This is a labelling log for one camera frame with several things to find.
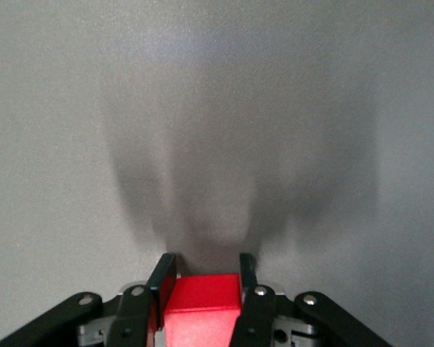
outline red block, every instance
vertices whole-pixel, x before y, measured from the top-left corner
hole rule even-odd
[[[241,314],[238,275],[179,278],[164,312],[167,347],[228,347]]]

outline screw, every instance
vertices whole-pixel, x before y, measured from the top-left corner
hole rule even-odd
[[[92,296],[86,294],[86,295],[84,295],[83,298],[81,298],[81,299],[79,300],[79,305],[80,305],[80,306],[87,305],[87,304],[89,304],[89,303],[92,302],[92,301],[93,301]]]
[[[313,295],[307,294],[304,296],[304,303],[307,305],[315,305],[317,303],[317,298],[315,298]]]
[[[130,293],[133,296],[139,296],[139,295],[142,295],[144,291],[145,291],[145,289],[143,289],[142,286],[136,286],[135,288],[132,289],[132,291]]]
[[[264,296],[267,294],[267,289],[265,287],[262,287],[262,286],[257,286],[257,287],[255,287],[254,292],[257,295]]]

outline metallic gray background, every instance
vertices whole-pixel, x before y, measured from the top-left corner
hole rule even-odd
[[[434,1],[0,1],[0,338],[166,250],[434,346]]]

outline bolt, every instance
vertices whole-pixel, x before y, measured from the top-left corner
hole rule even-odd
[[[315,298],[313,295],[307,294],[304,296],[304,303],[307,305],[315,305],[317,303],[317,298]]]
[[[143,289],[142,286],[136,286],[135,288],[132,289],[132,291],[130,293],[133,296],[139,296],[139,295],[142,295],[144,291],[145,291],[145,289]]]
[[[262,286],[257,286],[257,287],[255,287],[254,292],[257,295],[264,296],[264,295],[267,294],[267,288],[266,287],[262,287]]]
[[[79,300],[79,305],[80,305],[80,306],[87,305],[87,304],[89,304],[89,303],[92,302],[92,301],[93,301],[92,296],[86,294],[86,295],[84,295],[83,298],[81,298],[81,299]]]

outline red cube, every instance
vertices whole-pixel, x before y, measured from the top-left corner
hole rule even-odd
[[[177,279],[164,312],[167,347],[228,347],[241,314],[238,275]]]

